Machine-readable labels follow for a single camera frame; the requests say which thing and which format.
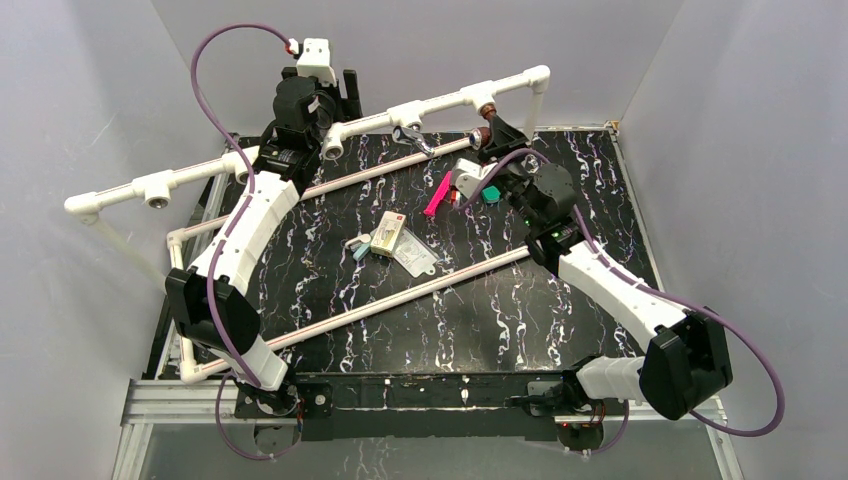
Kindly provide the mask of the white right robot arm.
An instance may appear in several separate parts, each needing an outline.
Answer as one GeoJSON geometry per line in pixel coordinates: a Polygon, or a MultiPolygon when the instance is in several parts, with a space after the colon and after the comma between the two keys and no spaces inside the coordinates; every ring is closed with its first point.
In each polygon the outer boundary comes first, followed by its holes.
{"type": "Polygon", "coordinates": [[[524,220],[532,259],[598,304],[643,351],[589,357],[570,367],[551,394],[557,407],[587,414],[603,400],[638,401],[678,420],[729,386],[733,372],[722,326],[660,298],[610,259],[578,216],[569,171],[531,149],[527,136],[497,114],[483,117],[487,126],[471,135],[483,163],[481,187],[495,186],[524,220]]]}

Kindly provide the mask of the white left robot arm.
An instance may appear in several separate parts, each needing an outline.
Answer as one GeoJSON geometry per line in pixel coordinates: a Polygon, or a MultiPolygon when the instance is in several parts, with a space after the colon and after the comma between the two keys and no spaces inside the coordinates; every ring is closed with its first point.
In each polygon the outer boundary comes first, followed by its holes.
{"type": "Polygon", "coordinates": [[[324,86],[286,67],[273,99],[273,120],[259,138],[254,177],[209,247],[165,281],[177,332],[218,356],[241,393],[269,415],[287,416],[299,391],[285,361],[263,340],[261,318],[246,298],[259,257],[321,164],[324,135],[335,122],[362,116],[357,73],[324,86]]]}

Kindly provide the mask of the brown water faucet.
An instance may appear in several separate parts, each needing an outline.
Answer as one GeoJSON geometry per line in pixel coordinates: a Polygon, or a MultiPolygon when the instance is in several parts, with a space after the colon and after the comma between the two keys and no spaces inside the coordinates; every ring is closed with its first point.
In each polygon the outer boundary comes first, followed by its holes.
{"type": "Polygon", "coordinates": [[[473,129],[469,133],[470,146],[475,150],[488,147],[492,142],[492,118],[497,115],[497,108],[493,102],[484,104],[478,111],[480,117],[486,124],[473,129]]]}

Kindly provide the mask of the white PVC pipe frame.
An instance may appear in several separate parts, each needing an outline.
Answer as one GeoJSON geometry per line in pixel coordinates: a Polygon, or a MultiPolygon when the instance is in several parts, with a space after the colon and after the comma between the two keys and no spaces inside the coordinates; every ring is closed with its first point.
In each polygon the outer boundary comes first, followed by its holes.
{"type": "MultiPolygon", "coordinates": [[[[486,103],[493,102],[495,104],[494,98],[496,95],[523,87],[529,88],[533,92],[530,111],[525,122],[526,135],[532,135],[537,114],[541,109],[543,95],[548,88],[549,78],[549,68],[545,65],[539,65],[507,78],[487,80],[439,97],[414,100],[397,105],[380,114],[336,123],[330,128],[327,140],[322,143],[321,161],[340,157],[343,152],[343,140],[354,134],[364,134],[388,126],[404,126],[417,129],[420,125],[421,118],[428,114],[460,106],[472,106],[479,111],[486,103]]],[[[108,206],[135,198],[143,199],[148,205],[154,208],[163,207],[170,201],[171,193],[177,187],[207,177],[213,177],[217,174],[244,174],[247,177],[247,182],[254,177],[252,165],[257,157],[257,150],[257,148],[253,148],[250,151],[244,151],[240,147],[236,147],[233,152],[216,160],[179,170],[160,171],[136,178],[128,184],[109,190],[72,196],[65,200],[64,209],[80,222],[98,228],[101,234],[112,242],[116,249],[128,256],[139,269],[144,271],[162,289],[168,300],[165,281],[169,273],[163,274],[159,272],[126,241],[119,238],[108,225],[101,221],[101,211],[108,206]]],[[[228,218],[229,216],[221,217],[215,221],[203,223],[197,226],[196,229],[199,232],[215,231],[217,235],[228,218]]],[[[227,368],[232,369],[218,356],[193,344],[182,336],[181,338],[181,354],[183,356],[181,361],[181,379],[184,383],[192,384],[207,378],[216,371],[223,371],[227,368]]],[[[275,353],[282,346],[279,341],[265,342],[275,353]]]]}

